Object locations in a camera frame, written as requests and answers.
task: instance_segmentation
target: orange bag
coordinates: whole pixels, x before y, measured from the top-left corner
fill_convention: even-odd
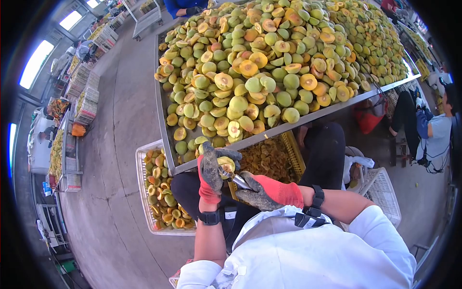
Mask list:
[[[86,129],[83,125],[74,123],[72,125],[72,135],[73,136],[83,136],[86,132]]]

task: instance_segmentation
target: stainless steel table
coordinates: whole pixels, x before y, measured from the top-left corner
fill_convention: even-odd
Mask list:
[[[163,38],[165,37],[165,31],[170,31],[174,27],[181,24],[183,21],[186,21],[186,20],[185,19],[182,19],[182,20],[178,19],[170,27],[165,27],[164,29],[159,31],[158,34],[156,35],[156,38],[155,38],[154,47],[156,48],[156,47],[159,46],[159,43],[164,42]],[[157,67],[159,65],[159,58],[160,58],[159,56],[161,54],[162,54],[162,51],[158,51],[157,49],[155,50],[154,58],[155,58],[155,63],[156,63],[156,67],[155,67],[156,69],[157,69]],[[417,69],[415,63],[412,61],[409,54],[406,55],[406,58],[407,58],[407,60],[406,60],[405,65],[407,66],[407,69],[409,71],[408,74],[407,74],[407,78],[381,87],[381,90],[383,92],[420,77],[420,74],[418,73],[418,69]],[[162,142],[163,142],[163,145],[164,145],[165,156],[167,158],[167,165],[169,167],[169,171],[170,171],[171,175],[176,175],[176,174],[188,171],[188,170],[196,167],[197,166],[197,160],[192,160],[192,161],[189,161],[189,162],[181,164],[181,165],[178,163],[178,160],[177,160],[177,157],[176,157],[176,151],[175,151],[175,140],[173,139],[173,133],[172,133],[174,131],[174,129],[173,129],[173,127],[168,127],[167,124],[166,124],[166,121],[165,121],[165,118],[166,118],[165,114],[166,114],[166,111],[167,111],[167,107],[170,104],[172,104],[172,102],[169,100],[168,95],[162,95],[161,88],[160,88],[160,85],[161,85],[160,82],[156,81],[156,80],[154,80],[154,81],[155,81],[154,95],[155,95],[156,102],[157,102],[157,112],[158,112],[158,116],[159,116],[160,133],[161,133]],[[291,130],[291,129],[296,128],[298,126],[301,126],[301,125],[303,125],[305,123],[309,123],[309,122],[311,122],[311,121],[313,121],[315,119],[318,119],[318,118],[323,117],[325,115],[328,115],[330,113],[339,111],[339,110],[341,110],[343,108],[346,108],[348,106],[351,106],[353,104],[361,102],[361,101],[363,101],[365,99],[368,99],[368,98],[370,98],[370,97],[372,97],[374,95],[377,95],[379,93],[380,93],[380,91],[378,89],[372,89],[371,91],[365,92],[365,93],[360,94],[360,95],[358,95],[356,97],[353,97],[353,98],[349,99],[346,102],[340,102],[340,103],[337,103],[337,104],[322,108],[322,109],[320,109],[318,111],[311,112],[311,113],[309,113],[309,114],[307,114],[305,116],[302,116],[302,117],[300,117],[299,121],[297,123],[295,123],[295,124],[283,123],[283,124],[278,125],[278,126],[272,128],[272,129],[265,130],[262,133],[259,133],[257,135],[253,135],[253,136],[251,136],[249,138],[246,138],[246,139],[243,139],[243,140],[238,141],[236,143],[233,143],[230,146],[227,146],[226,148],[233,149],[233,150],[240,150],[242,148],[246,148],[246,147],[248,147],[248,146],[250,146],[252,144],[256,144],[256,143],[258,143],[260,141],[263,141],[263,140],[265,140],[267,138],[273,137],[275,135],[279,135],[279,134],[281,134],[281,133],[283,133],[285,131]],[[200,129],[198,129],[198,127],[196,127],[192,131],[188,130],[187,134],[189,134],[190,136],[189,136],[189,138],[186,139],[186,141],[189,140],[191,137],[194,138],[196,136],[202,135],[202,133],[201,133]]]

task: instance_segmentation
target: black pants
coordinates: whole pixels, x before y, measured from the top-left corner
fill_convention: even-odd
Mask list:
[[[304,143],[310,150],[310,159],[298,184],[303,186],[317,184],[323,189],[339,190],[345,161],[345,135],[342,127],[337,123],[327,123],[323,126],[310,128]],[[173,178],[171,183],[173,196],[195,220],[199,214],[200,185],[196,172],[180,173]],[[220,206],[236,207],[237,209],[234,224],[222,223],[226,247],[230,248],[244,224],[260,213],[260,210],[227,196],[221,197]]]
[[[406,134],[407,146],[413,159],[417,155],[417,147],[420,143],[420,136],[417,132],[417,117],[415,116],[416,96],[407,91],[400,93],[398,102],[396,103],[395,113],[391,121],[391,128],[398,132],[404,124],[404,132]],[[427,120],[432,118],[432,113],[426,108],[425,115]]]
[[[385,15],[387,15],[388,18],[391,18],[391,23],[393,23],[395,25],[398,24],[398,17],[396,16],[396,14],[394,14],[390,10],[387,10],[387,9],[381,7],[381,6],[380,6],[380,9],[383,11],[383,13],[385,13]]]

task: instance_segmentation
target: red glove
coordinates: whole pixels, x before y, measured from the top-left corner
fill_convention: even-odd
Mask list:
[[[239,160],[242,159],[242,154],[226,148],[214,148],[208,141],[202,146],[204,154],[197,158],[199,179],[201,180],[199,195],[206,203],[217,204],[221,200],[221,187],[223,186],[223,179],[218,172],[217,158],[229,157],[234,161],[236,170],[239,170]]]
[[[200,168],[201,167],[201,161],[204,158],[203,155],[200,155],[197,158],[197,166]],[[218,204],[221,201],[221,191],[214,191],[212,187],[207,184],[207,182],[204,180],[201,169],[199,171],[199,180],[201,180],[201,187],[199,188],[199,196],[204,198],[206,203],[209,204]]]
[[[239,175],[249,184],[252,191],[241,189],[236,192],[236,196],[260,210],[275,210],[286,205],[304,207],[302,192],[296,183],[284,184],[247,171]]]

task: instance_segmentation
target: white shirt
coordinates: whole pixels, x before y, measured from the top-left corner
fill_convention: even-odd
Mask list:
[[[177,288],[411,287],[415,258],[378,206],[361,212],[350,224],[349,233],[332,224],[300,230],[293,221],[283,221],[286,232],[235,247],[262,220],[295,212],[301,209],[285,206],[257,214],[242,228],[224,268],[207,260],[186,264]]]

